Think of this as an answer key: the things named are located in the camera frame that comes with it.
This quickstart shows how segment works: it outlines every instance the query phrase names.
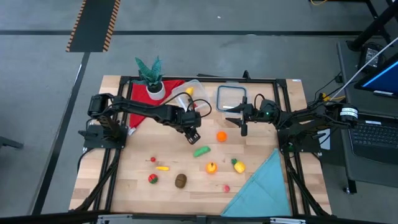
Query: laptop screen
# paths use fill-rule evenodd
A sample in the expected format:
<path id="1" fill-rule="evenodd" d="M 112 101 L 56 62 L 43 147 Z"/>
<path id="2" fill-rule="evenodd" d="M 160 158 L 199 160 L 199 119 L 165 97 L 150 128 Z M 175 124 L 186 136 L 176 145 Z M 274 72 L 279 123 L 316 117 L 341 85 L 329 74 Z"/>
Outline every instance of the laptop screen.
<path id="1" fill-rule="evenodd" d="M 398 93 L 398 61 L 379 72 L 379 74 L 363 84 L 362 87 L 389 93 Z"/>

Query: laptop keyboard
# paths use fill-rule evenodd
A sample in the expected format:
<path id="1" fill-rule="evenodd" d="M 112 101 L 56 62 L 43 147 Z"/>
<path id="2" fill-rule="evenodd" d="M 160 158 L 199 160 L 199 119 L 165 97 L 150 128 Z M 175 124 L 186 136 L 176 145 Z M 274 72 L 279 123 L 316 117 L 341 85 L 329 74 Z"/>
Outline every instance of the laptop keyboard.
<path id="1" fill-rule="evenodd" d="M 350 131 L 353 144 L 398 149 L 397 127 L 358 123 Z"/>

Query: red cloth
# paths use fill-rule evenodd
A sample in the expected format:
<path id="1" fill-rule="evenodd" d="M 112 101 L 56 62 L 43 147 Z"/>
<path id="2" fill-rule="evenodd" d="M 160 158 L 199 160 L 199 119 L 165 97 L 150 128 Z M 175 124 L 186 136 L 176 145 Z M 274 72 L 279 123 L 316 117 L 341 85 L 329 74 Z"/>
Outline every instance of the red cloth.
<path id="1" fill-rule="evenodd" d="M 170 80 L 170 81 L 163 81 L 164 88 L 166 90 L 166 94 L 164 95 L 163 99 L 161 100 L 153 100 L 149 97 L 146 86 L 145 85 L 138 85 L 138 84 L 132 84 L 132 93 L 131 93 L 131 99 L 141 102 L 141 103 L 147 103 L 150 105 L 157 106 L 161 104 L 167 97 L 170 96 L 172 93 L 172 90 L 183 84 L 183 80 Z M 130 128 L 136 128 L 138 124 L 140 124 L 145 117 L 136 115 L 136 114 L 130 114 Z"/>

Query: blue cloth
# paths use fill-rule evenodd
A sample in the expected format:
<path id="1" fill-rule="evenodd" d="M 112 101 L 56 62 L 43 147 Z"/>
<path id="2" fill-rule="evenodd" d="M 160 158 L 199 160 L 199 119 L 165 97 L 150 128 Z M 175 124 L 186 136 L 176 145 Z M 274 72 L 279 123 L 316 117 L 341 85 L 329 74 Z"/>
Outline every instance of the blue cloth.
<path id="1" fill-rule="evenodd" d="M 278 149 L 274 149 L 221 213 L 223 217 L 291 215 Z"/>

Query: red berry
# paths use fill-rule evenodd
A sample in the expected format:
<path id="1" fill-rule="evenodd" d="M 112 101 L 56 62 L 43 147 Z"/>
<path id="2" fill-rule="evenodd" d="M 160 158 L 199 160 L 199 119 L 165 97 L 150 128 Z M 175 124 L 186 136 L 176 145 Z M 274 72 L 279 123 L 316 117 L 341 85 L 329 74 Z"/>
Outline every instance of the red berry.
<path id="1" fill-rule="evenodd" d="M 224 185 L 224 192 L 228 193 L 229 190 L 231 190 L 230 187 L 228 185 Z"/>

